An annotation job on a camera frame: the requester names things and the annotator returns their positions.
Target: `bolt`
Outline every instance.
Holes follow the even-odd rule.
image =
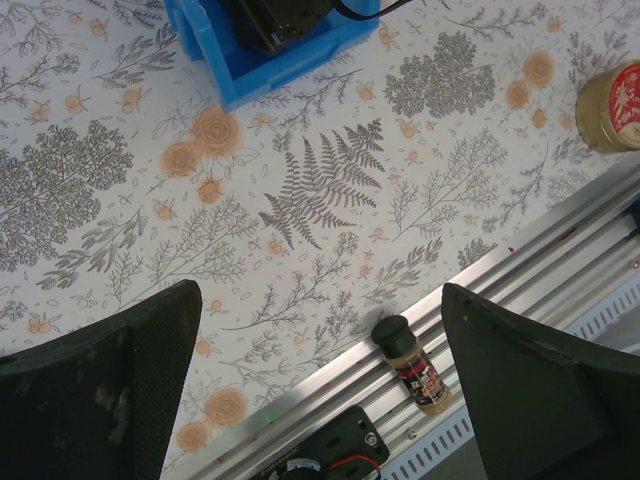
[[[378,443],[378,437],[375,433],[369,432],[364,436],[364,443],[373,447]]]

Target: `blue plastic bin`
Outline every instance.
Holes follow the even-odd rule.
[[[363,14],[380,9],[380,0],[345,3]],[[165,0],[165,5],[184,52],[191,60],[207,61],[227,112],[277,90],[363,42],[378,25],[377,19],[357,22],[334,10],[305,39],[291,42],[274,56],[238,45],[229,17],[217,0]]]

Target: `black bottle cap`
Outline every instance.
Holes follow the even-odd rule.
[[[387,358],[400,358],[416,344],[416,336],[402,315],[380,320],[380,323],[373,327],[371,340],[380,347]]]

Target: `spice jar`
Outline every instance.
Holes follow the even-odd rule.
[[[427,358],[406,318],[394,315],[381,320],[373,328],[371,339],[380,347],[420,410],[434,415],[447,409],[451,404],[451,391]]]
[[[578,96],[576,123],[597,152],[640,150],[640,60],[589,80]]]

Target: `peanut butter jar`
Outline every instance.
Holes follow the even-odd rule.
[[[578,96],[576,123],[597,152],[640,150],[640,60],[589,80]]]

